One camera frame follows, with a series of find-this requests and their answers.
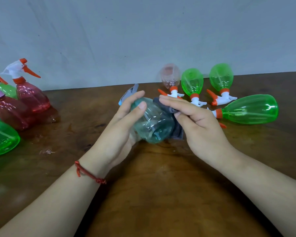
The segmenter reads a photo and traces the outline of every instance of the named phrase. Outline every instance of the right hand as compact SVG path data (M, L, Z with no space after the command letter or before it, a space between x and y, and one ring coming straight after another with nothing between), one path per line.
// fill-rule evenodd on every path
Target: right hand
M210 162L233 149L210 110L170 96L160 95L159 101L180 111L174 116L185 131L189 147L200 159Z

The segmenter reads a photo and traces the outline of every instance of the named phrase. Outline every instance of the hand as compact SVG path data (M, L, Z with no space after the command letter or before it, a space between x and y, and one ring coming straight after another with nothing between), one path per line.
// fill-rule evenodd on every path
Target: hand
M164 95L160 95L159 101L180 111L174 116L185 131L189 147L199 158L208 162L233 148L210 110Z
M130 107L144 94L145 91L139 91L124 100L110 123L88 151L93 159L97 159L99 165L106 166L108 170L121 163L137 141L132 126L144 115L147 104L142 101L131 112Z

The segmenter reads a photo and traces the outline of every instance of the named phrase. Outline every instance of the left hand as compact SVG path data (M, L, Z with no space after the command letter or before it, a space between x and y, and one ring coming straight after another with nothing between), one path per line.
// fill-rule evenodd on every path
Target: left hand
M100 165L106 166L108 170L121 163L136 143L135 133L131 129L134 123L144 115L147 104L142 101L131 112L130 107L144 94L145 91L139 91L124 100L110 123L88 151L93 154Z

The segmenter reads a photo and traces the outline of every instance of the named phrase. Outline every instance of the fingernail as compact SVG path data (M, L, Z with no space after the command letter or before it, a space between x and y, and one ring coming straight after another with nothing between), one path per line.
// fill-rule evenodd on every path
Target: fingernail
M181 114L181 111L174 113L175 118L177 118Z
M141 103L139 103L138 107L141 110L145 109L146 108L146 102L142 101Z

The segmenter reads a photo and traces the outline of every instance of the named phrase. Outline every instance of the red string bracelet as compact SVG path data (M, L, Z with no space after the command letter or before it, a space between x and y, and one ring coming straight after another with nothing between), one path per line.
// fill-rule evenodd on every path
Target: red string bracelet
M78 175L78 177L81 176L81 175L80 175L80 171L81 171L83 174L85 174L85 175L91 177L92 179L94 179L97 183L99 183L99 184L106 184L106 180L105 180L105 179L96 178L96 177L95 177L94 175L92 175L89 171L87 171L85 168L83 168L83 167L80 165L80 163L79 163L78 160L75 161L74 164L75 164L75 166L77 167L77 175Z

